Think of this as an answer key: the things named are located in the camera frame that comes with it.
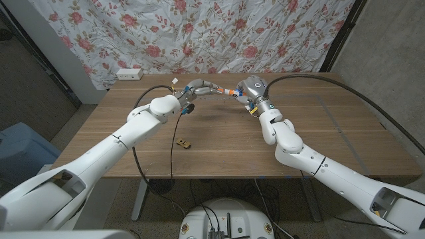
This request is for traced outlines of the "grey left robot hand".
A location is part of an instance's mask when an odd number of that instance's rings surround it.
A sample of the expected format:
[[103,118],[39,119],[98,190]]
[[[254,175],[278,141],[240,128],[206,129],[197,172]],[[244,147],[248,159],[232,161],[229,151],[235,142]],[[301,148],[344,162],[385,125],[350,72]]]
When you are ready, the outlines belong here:
[[174,96],[178,99],[183,108],[189,105],[198,96],[211,94],[222,94],[219,90],[219,86],[199,78],[189,82],[183,90],[174,93]]

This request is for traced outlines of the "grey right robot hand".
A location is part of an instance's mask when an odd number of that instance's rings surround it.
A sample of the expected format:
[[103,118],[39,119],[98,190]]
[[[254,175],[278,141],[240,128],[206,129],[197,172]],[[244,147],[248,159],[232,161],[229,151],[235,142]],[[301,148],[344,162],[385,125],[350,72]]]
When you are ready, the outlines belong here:
[[236,100],[246,106],[251,114],[260,116],[265,111],[274,108],[272,102],[264,96],[267,86],[265,79],[251,75],[237,84],[236,89],[239,94]]

